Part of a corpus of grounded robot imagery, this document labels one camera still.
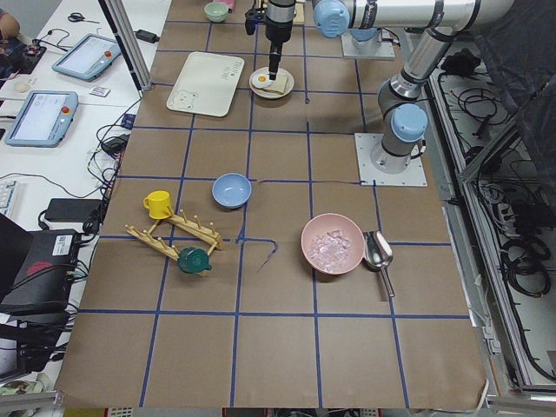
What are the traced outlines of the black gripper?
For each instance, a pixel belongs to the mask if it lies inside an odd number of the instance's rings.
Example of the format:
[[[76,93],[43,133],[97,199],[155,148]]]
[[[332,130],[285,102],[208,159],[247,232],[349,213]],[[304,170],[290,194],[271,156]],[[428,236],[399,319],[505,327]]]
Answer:
[[[265,6],[261,1],[254,1],[253,6],[245,14],[245,29],[248,36],[255,33],[257,24],[266,26],[265,34],[272,43],[269,51],[269,79],[276,80],[281,61],[282,43],[291,37],[295,18],[294,0],[269,0]]]

